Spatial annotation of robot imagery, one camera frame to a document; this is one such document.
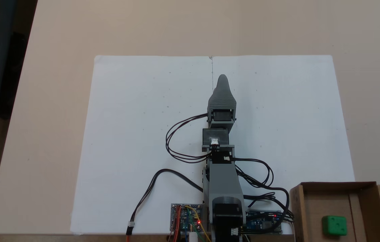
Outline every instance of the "red wire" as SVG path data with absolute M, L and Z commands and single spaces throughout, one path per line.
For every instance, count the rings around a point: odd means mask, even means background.
M 176 242 L 178 240 L 178 234 L 179 234 L 179 222 L 181 220 L 181 206 L 176 210 L 177 217 L 176 217 L 176 229 L 175 234 L 173 236 L 173 242 Z

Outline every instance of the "robotic arm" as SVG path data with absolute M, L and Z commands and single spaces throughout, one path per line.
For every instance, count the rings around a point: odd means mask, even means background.
M 236 173 L 235 146 L 228 134 L 235 123 L 236 100 L 227 77 L 220 75 L 208 101 L 208 128 L 203 129 L 202 151 L 208 151 L 203 170 L 205 211 L 203 222 L 211 228 L 212 242 L 239 242 L 238 228 L 246 224 L 244 195 Z

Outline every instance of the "green wire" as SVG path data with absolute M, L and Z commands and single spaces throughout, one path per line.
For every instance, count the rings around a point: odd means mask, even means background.
M 190 214 L 190 209 L 187 208 L 187 211 L 188 211 L 188 216 L 190 217 L 190 222 L 191 222 L 191 224 L 194 225 L 194 227 L 196 228 L 196 224 L 193 222 L 193 216 L 191 216 L 191 214 Z M 199 236 L 199 238 L 200 238 L 203 242 L 205 242 L 205 240 L 204 240 L 204 239 L 202 238 L 202 236 L 199 234 L 199 232 L 197 231 L 197 229 L 195 229 L 194 231 L 196 232 L 197 236 Z

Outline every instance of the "yellow wire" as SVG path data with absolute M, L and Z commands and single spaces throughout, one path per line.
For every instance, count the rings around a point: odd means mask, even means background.
M 185 206 L 185 207 L 186 207 L 186 208 L 190 208 L 191 210 L 193 210 L 193 211 L 194 211 L 194 214 L 196 215 L 196 219 L 200 221 L 200 219 L 199 219 L 199 215 L 197 214 L 197 211 L 196 211 L 194 208 L 192 208 L 192 207 L 190 207 L 190 206 Z M 205 233 L 205 236 L 206 236 L 206 238 L 208 239 L 208 241 L 209 241 L 209 242 L 212 242 L 212 241 L 209 239 L 209 236 L 208 236 L 208 234 L 206 233 L 205 229 L 203 228 L 202 221 L 200 221 L 200 227 L 202 228 L 203 232 Z

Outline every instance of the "black cable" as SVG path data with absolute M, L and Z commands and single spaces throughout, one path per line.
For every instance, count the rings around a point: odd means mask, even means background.
M 187 118 L 187 119 L 184 119 L 178 123 L 176 123 L 175 125 L 173 125 L 169 130 L 168 132 L 166 133 L 166 150 L 167 152 L 175 159 L 179 160 L 179 161 L 182 161 L 182 162 L 185 162 L 185 163 L 190 163 L 190 164 L 193 164 L 193 163 L 199 163 L 199 162 L 202 162 L 202 161 L 205 161 L 206 158 L 208 156 L 211 155 L 211 153 L 207 153 L 205 155 L 199 155 L 199 156 L 193 156 L 193 155 L 185 155 L 185 154 L 182 154 L 182 153 L 178 153 L 174 150 L 172 150 L 169 146 L 169 143 L 170 143 L 170 140 L 172 139 L 172 136 L 175 134 L 175 132 L 177 130 L 179 130 L 182 126 L 188 124 L 189 122 L 191 121 L 194 121 L 194 120 L 197 120 L 197 119 L 200 119 L 200 118 L 204 118 L 204 117 L 207 117 L 208 114 L 207 113 L 204 113 L 204 114 L 200 114 L 200 115 L 196 115 L 196 116 L 193 116 L 191 118 Z
M 271 182 L 269 183 L 269 185 L 267 185 L 268 187 L 270 187 L 273 183 L 273 180 L 274 180 L 274 175 L 273 175 L 273 170 L 271 169 L 271 167 L 264 161 L 262 160 L 258 160 L 258 159 L 251 159 L 251 158 L 231 158 L 232 161 L 253 161 L 253 162 L 258 162 L 260 164 L 263 164 L 266 169 L 268 170 L 268 174 L 266 176 L 266 179 L 262 182 L 263 185 L 266 185 L 267 182 L 269 181 L 269 178 L 270 178 L 270 174 L 272 174 L 272 179 L 271 179 Z M 241 168 L 239 168 L 237 165 L 235 165 L 239 171 L 242 173 L 242 174 L 245 174 Z M 254 179 L 253 177 L 245 174 L 246 177 L 250 178 L 249 180 L 247 179 L 247 182 L 252 185 L 254 187 L 254 184 L 258 184 L 260 183 L 259 181 L 257 181 L 256 179 Z
M 140 207 L 140 205 L 142 204 L 142 202 L 145 200 L 145 198 L 147 198 L 148 195 L 151 193 L 151 191 L 152 191 L 152 189 L 154 187 L 154 184 L 155 184 L 157 178 L 163 172 L 170 172 L 172 174 L 175 174 L 176 176 L 180 177 L 185 182 L 187 182 L 188 184 L 190 184 L 192 187 L 194 187 L 197 190 L 203 192 L 202 187 L 200 187 L 196 183 L 192 182 L 189 178 L 187 178 L 186 176 L 182 175 L 181 173 L 179 173 L 179 172 L 177 172 L 175 170 L 171 170 L 171 169 L 161 169 L 161 170 L 157 171 L 156 174 L 154 174 L 153 178 L 151 179 L 151 182 L 150 182 L 150 185 L 148 186 L 148 189 L 145 191 L 144 195 L 142 196 L 142 198 L 140 199 L 139 203 L 136 205 L 135 210 L 132 213 L 132 216 L 130 218 L 130 222 L 134 222 L 134 219 L 135 219 L 135 216 L 136 216 L 136 211 L 138 210 L 138 208 Z M 129 222 L 129 226 L 127 226 L 126 235 L 131 235 L 132 231 L 133 231 L 134 224 L 132 226 L 130 226 L 130 222 Z
M 261 164 L 264 164 L 265 167 L 268 169 L 268 175 L 266 177 L 266 179 L 263 181 L 263 182 L 259 182 L 257 179 L 253 178 L 252 176 L 246 174 L 241 168 L 239 168 L 237 165 L 236 166 L 236 173 L 238 176 L 241 176 L 242 178 L 244 178 L 251 186 L 253 187 L 256 187 L 256 188 L 264 188 L 266 190 L 271 190 L 271 191 L 282 191 L 285 193 L 285 196 L 286 196 L 286 203 L 285 203 L 285 206 L 282 206 L 282 204 L 276 200 L 276 198 L 272 198 L 271 196 L 265 196 L 262 197 L 264 198 L 265 200 L 271 200 L 273 202 L 276 202 L 278 205 L 280 205 L 282 207 L 282 209 L 284 210 L 281 215 L 280 215 L 280 218 L 270 227 L 270 228 L 267 228 L 267 229 L 260 229 L 260 230 L 250 230 L 250 229 L 247 229 L 247 228 L 241 228 L 241 233 L 242 234 L 264 234 L 264 233 L 271 233 L 273 232 L 280 224 L 282 221 L 287 221 L 289 220 L 288 218 L 290 218 L 290 216 L 288 215 L 289 211 L 288 211 L 288 207 L 290 205 L 290 196 L 288 194 L 288 191 L 285 190 L 284 188 L 282 187 L 270 187 L 271 184 L 273 183 L 273 171 L 272 169 L 269 167 L 269 165 L 264 162 L 264 161 L 261 161 L 261 160 L 258 160 L 258 159 L 243 159 L 243 158 L 232 158 L 231 160 L 233 161 L 254 161 L 254 162 L 259 162 Z M 269 180 L 269 174 L 272 173 L 272 180 L 270 182 L 269 185 L 266 185 L 268 180 Z M 258 197 L 254 197 L 252 196 L 252 200 L 254 199 L 257 199 L 259 200 L 260 196 Z M 251 219 L 253 219 L 251 216 L 247 217 L 247 221 L 250 221 Z

